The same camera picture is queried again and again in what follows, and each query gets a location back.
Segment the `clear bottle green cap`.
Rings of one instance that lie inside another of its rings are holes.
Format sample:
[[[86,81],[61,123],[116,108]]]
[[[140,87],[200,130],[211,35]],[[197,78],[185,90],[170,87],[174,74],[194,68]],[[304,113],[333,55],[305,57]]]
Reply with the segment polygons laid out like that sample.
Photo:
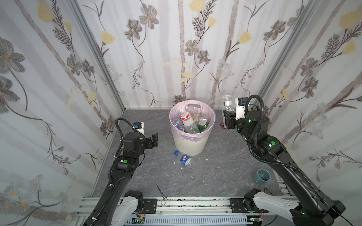
[[[232,113],[236,113],[236,109],[232,106],[232,96],[230,94],[226,94],[223,96],[222,120],[226,125],[224,110],[232,112]]]

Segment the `green soda bottle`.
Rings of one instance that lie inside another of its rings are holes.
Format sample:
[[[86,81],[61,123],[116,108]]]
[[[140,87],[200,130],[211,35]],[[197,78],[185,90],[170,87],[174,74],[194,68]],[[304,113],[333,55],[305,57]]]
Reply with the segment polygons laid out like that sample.
[[[202,133],[208,128],[209,123],[206,123],[205,125],[197,125],[199,132]]]

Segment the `Pepsi label bottle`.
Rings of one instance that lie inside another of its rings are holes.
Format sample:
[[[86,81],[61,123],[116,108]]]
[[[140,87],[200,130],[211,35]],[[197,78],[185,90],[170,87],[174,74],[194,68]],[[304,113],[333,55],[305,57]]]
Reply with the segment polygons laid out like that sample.
[[[175,151],[174,152],[174,156],[177,158],[177,160],[182,163],[185,166],[190,166],[192,159],[190,156],[188,156],[187,154],[180,152],[180,151]]]

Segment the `clear ribbed water bottle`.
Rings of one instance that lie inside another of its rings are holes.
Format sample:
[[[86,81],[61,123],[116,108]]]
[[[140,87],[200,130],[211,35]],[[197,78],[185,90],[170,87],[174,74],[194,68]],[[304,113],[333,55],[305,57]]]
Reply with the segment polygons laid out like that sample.
[[[192,116],[190,115],[190,113],[186,109],[181,108],[180,114],[181,114],[180,119],[185,127],[186,132],[190,134],[199,133],[199,129],[196,123],[194,122]]]

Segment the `red white label bottle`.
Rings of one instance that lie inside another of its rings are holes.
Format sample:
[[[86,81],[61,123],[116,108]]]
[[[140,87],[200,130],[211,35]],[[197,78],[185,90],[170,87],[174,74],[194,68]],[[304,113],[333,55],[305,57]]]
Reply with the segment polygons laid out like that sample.
[[[172,119],[172,124],[174,127],[176,127],[178,130],[182,131],[182,132],[186,132],[185,130],[185,126],[181,120],[181,118],[173,118]]]

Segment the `blue label bottle white cap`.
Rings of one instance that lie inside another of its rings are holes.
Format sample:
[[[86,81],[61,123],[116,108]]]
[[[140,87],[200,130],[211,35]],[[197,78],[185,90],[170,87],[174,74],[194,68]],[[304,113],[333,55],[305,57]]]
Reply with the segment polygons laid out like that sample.
[[[202,113],[201,105],[199,105],[199,104],[188,104],[187,105],[187,111],[193,117],[194,115]]]

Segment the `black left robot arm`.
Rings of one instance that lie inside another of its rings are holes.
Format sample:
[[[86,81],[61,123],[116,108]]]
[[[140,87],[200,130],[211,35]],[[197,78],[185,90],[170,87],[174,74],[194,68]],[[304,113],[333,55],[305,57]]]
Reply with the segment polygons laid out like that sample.
[[[122,192],[137,167],[141,165],[140,156],[145,155],[145,150],[158,147],[158,133],[145,137],[134,125],[121,117],[115,119],[115,127],[121,140],[115,160],[107,174],[108,185],[95,208],[83,223],[84,226],[111,225]]]

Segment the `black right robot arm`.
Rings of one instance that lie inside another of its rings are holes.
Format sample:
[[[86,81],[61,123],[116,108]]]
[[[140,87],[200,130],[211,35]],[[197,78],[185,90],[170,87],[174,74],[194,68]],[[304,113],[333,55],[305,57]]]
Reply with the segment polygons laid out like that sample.
[[[291,189],[297,201],[287,201],[253,189],[244,196],[247,212],[269,211],[296,226],[331,226],[346,207],[330,199],[297,166],[286,147],[267,133],[269,118],[264,102],[258,95],[238,99],[237,107],[223,110],[224,125],[236,129],[246,141],[251,155],[269,165]]]

